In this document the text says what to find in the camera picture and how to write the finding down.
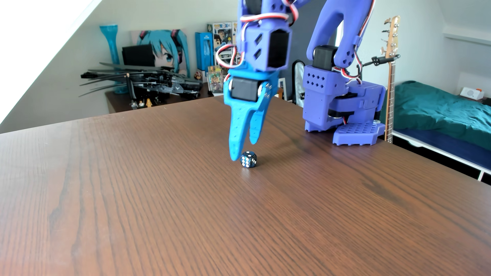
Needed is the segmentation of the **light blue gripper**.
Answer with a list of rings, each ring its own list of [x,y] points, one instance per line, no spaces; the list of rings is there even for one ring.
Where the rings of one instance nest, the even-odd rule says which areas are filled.
[[[244,144],[249,127],[249,140],[256,144],[260,138],[267,109],[271,99],[278,92],[278,71],[261,71],[249,62],[229,70],[229,78],[224,87],[224,103],[231,107],[229,130],[229,154],[231,160],[237,160]],[[250,104],[255,110],[252,118]]]

